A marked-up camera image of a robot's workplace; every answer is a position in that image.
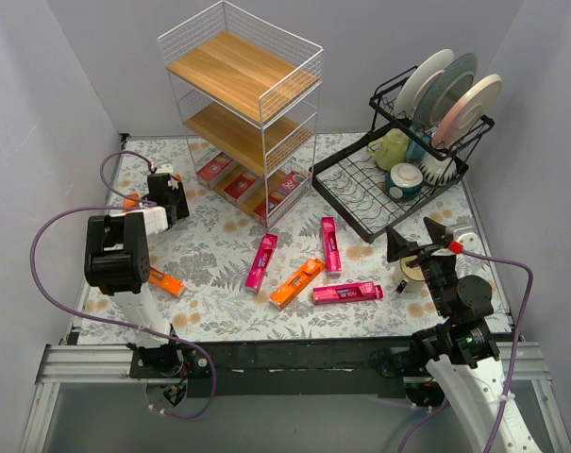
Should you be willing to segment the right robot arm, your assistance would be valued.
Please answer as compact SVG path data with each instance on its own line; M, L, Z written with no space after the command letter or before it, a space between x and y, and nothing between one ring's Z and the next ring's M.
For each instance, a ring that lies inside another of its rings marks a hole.
M482 277L457 273L457 257L484 260L468 224L444 226L427 217L430 242L405 239L387 226L387 260L421 272L444 322L418 330L408 349L392 354L391 366L406 375L430 375L443 391L475 452L536 452L539 447L511 392L517 344L504 363L487 325L493 288Z

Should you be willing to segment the red 3D toothpaste box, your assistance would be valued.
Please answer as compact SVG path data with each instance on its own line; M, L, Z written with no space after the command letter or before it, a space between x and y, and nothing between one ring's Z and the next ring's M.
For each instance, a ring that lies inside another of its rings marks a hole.
M294 190L305 181L305 179L306 177L297 171L291 171L289 174L282 177L277 187L269 192L268 196L264 197L254 208L254 218L258 221L264 222L266 220L266 216L281 204L287 196L292 194Z
M197 171L197 179L204 187L213 189L236 166L237 162L231 156L220 152Z

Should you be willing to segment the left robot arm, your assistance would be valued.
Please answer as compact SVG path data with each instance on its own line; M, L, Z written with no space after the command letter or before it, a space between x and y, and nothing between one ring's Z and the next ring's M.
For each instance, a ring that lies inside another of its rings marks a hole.
M183 373L184 356L164 337L171 324L160 313L150 287L147 238L189 216L181 180L164 164L147 176L146 199L154 203L114 215L94 215L87 224L84 275L90 286L108 296L126 321L139 329L134 350L143 366L171 378Z

